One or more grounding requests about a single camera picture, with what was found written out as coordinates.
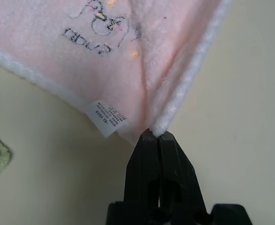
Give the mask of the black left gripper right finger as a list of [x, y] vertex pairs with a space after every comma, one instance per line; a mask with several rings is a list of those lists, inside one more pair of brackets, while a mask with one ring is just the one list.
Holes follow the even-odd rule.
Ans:
[[206, 212], [194, 167], [170, 132], [159, 137], [159, 163], [162, 207], [173, 212], [182, 204], [188, 211]]

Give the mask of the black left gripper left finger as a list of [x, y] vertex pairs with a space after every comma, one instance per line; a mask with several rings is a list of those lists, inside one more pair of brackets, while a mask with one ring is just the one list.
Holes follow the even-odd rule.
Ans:
[[126, 167], [125, 201], [141, 204], [146, 209], [158, 206], [158, 144], [150, 130], [145, 130]]

